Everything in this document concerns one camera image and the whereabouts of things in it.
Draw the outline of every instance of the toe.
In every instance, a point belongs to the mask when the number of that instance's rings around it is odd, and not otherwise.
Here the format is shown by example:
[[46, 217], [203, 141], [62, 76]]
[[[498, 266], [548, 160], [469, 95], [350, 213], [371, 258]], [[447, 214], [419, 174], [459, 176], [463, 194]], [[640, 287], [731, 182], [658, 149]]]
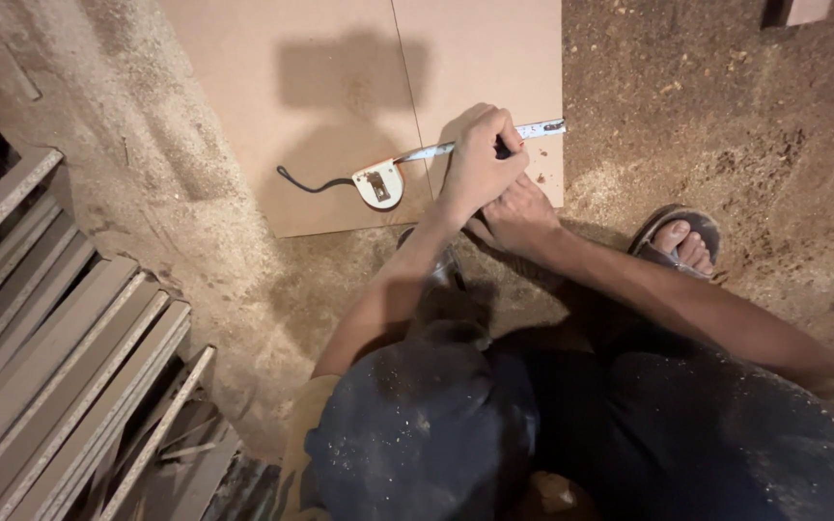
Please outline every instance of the toe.
[[710, 252], [708, 250], [703, 250], [703, 255], [694, 264], [694, 269], [704, 275], [712, 275], [712, 262], [710, 262]]
[[670, 253], [688, 236], [690, 224], [686, 220], [672, 220], [655, 232], [652, 244], [659, 251]]
[[703, 255], [701, 242], [702, 239], [699, 233], [688, 233], [688, 236], [684, 239], [684, 242], [682, 242], [680, 246], [678, 246], [678, 259], [680, 259], [681, 262], [684, 262], [688, 266], [693, 266], [694, 262], [699, 261], [701, 255]]

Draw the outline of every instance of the tape measure strap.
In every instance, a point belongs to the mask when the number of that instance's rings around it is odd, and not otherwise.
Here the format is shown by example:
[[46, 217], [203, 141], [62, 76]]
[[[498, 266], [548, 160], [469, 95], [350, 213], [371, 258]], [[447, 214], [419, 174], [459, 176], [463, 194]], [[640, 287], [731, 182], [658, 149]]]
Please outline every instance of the tape measure strap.
[[[549, 122], [520, 125], [517, 127], [517, 132], [520, 133], [520, 137], [524, 139], [561, 134], [565, 132], [565, 120], [551, 120]], [[443, 154], [451, 152], [455, 146], [455, 143], [444, 143], [442, 145], [421, 148], [420, 150], [414, 150], [409, 154], [405, 154], [404, 156], [397, 158], [395, 162], [403, 163], [404, 161], [426, 160], [433, 158], [434, 156], [442, 156]]]

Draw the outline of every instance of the hand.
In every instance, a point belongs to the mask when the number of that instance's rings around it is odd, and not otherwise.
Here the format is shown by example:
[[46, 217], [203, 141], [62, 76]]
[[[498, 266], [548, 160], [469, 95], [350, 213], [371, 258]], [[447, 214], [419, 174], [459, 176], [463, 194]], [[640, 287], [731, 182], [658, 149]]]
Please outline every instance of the hand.
[[[477, 110], [478, 115], [456, 140], [446, 182], [437, 198], [459, 221], [459, 227], [480, 207], [502, 194], [529, 164], [511, 113], [493, 105], [479, 105]], [[495, 156], [498, 136], [513, 153], [506, 160]]]
[[482, 207], [487, 226], [469, 219], [466, 228], [488, 246], [539, 262], [539, 251], [564, 231], [549, 199], [521, 173], [504, 193]]

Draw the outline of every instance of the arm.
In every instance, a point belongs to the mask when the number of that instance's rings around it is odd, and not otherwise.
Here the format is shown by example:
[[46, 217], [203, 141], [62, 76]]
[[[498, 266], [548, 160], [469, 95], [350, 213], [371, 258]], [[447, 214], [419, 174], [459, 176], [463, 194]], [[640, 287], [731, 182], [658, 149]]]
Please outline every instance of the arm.
[[[514, 154], [495, 157], [500, 136]], [[423, 283], [443, 249], [480, 207], [500, 195], [529, 164], [523, 141], [506, 110], [477, 106], [475, 118], [456, 141], [446, 183], [417, 227], [391, 260], [362, 290], [336, 326], [311, 378], [343, 374], [371, 350], [404, 338]]]
[[600, 291], [660, 326], [787, 377], [834, 376], [834, 351], [751, 302], [565, 230], [526, 176], [484, 214], [488, 229], [470, 223], [482, 240]]

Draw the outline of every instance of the tape measure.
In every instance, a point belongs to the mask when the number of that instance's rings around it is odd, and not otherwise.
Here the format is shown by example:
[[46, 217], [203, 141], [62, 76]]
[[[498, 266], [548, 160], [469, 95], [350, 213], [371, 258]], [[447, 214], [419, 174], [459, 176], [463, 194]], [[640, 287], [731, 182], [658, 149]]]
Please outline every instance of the tape measure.
[[[565, 120], [562, 118], [561, 120], [551, 120], [548, 122], [529, 123], [527, 125], [520, 125], [516, 129], [520, 133], [520, 137], [525, 140], [534, 137], [552, 136], [565, 132]], [[442, 156], [443, 154], [452, 152], [452, 149], [455, 147], [456, 143], [451, 142], [413, 150], [398, 158], [384, 160], [378, 164], [364, 168], [349, 177], [334, 179], [320, 188], [308, 188], [304, 184], [298, 183], [295, 181], [295, 178], [289, 175], [284, 166], [280, 165], [276, 168], [276, 171], [298, 188], [311, 194], [317, 194], [338, 184], [353, 184], [359, 190], [362, 200], [366, 204], [376, 209], [389, 209], [395, 207], [400, 202], [401, 196], [404, 195], [404, 178], [401, 176], [401, 171], [398, 168], [399, 163]]]

